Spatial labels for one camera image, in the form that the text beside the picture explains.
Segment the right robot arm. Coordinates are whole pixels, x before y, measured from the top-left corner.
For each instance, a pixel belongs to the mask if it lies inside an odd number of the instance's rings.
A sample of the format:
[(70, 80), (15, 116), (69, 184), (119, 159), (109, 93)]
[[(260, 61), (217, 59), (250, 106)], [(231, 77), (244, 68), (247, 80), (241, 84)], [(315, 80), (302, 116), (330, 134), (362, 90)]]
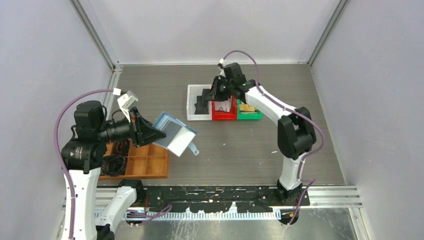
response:
[(237, 99), (262, 112), (276, 125), (277, 145), (284, 156), (276, 194), (281, 204), (291, 205), (302, 192), (303, 165), (317, 141), (309, 110), (288, 105), (271, 95), (258, 81), (248, 80), (236, 62), (221, 60), (218, 67), (220, 74), (214, 77), (203, 99), (215, 104)]

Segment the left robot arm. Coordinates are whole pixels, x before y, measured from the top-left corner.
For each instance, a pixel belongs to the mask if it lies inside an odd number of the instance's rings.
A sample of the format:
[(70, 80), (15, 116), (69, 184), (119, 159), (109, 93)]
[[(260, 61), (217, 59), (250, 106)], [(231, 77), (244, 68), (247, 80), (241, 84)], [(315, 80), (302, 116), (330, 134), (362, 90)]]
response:
[(129, 119), (120, 121), (107, 120), (104, 108), (97, 100), (77, 105), (72, 138), (60, 152), (67, 187), (68, 226), (63, 234), (68, 234), (70, 240), (113, 240), (128, 208), (141, 206), (146, 200), (141, 180), (123, 179), (102, 214), (95, 216), (97, 184), (107, 144), (130, 140), (139, 148), (166, 137), (136, 107), (130, 109)]

